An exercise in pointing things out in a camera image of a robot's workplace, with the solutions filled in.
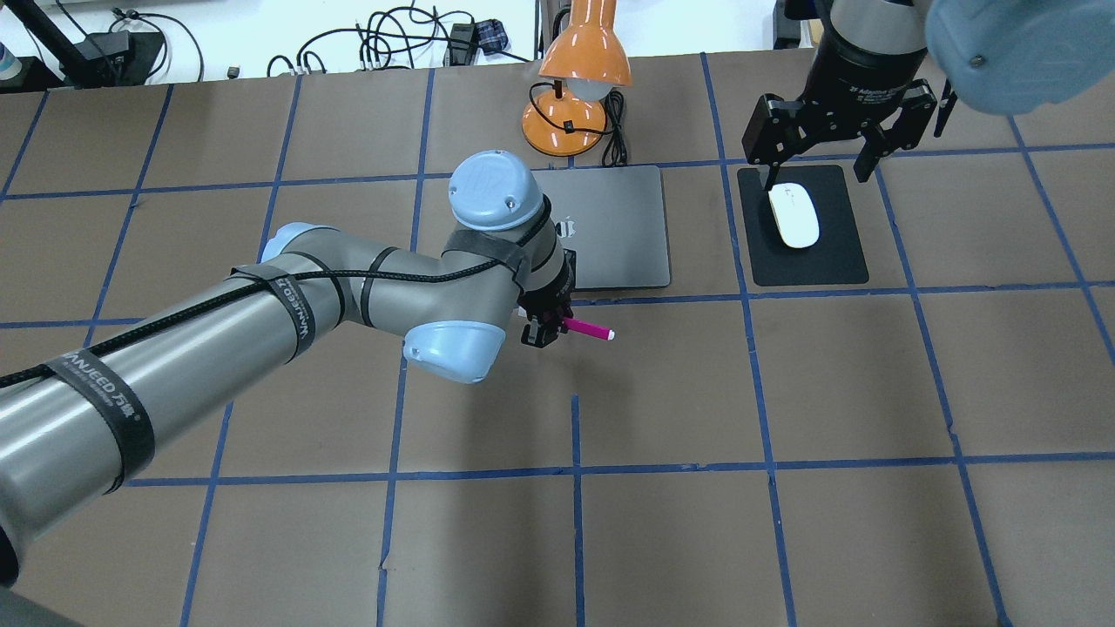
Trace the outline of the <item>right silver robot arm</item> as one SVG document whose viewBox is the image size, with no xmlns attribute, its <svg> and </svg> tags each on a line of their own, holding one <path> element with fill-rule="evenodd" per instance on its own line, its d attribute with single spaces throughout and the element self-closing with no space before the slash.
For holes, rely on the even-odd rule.
<svg viewBox="0 0 1115 627">
<path fill-rule="evenodd" d="M 1112 73 L 1111 1 L 816 1 L 824 27 L 799 96 L 764 94 L 741 151 L 766 168 L 814 146 L 863 139 L 881 160 L 944 131 L 956 102 L 1015 116 L 1087 91 Z"/>
</svg>

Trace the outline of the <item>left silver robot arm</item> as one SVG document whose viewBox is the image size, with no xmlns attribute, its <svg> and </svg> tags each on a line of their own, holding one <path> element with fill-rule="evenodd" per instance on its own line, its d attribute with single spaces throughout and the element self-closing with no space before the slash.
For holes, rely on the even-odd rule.
<svg viewBox="0 0 1115 627">
<path fill-rule="evenodd" d="M 342 324 L 403 338 L 403 359 L 449 382 L 489 376 L 515 309 L 546 347 L 572 314 L 576 254 L 517 155 L 471 155 L 450 174 L 456 226 L 439 255 L 334 226 L 280 226 L 254 266 L 126 332 L 4 374 L 3 586 L 32 541 L 139 475 L 211 409 Z"/>
</svg>

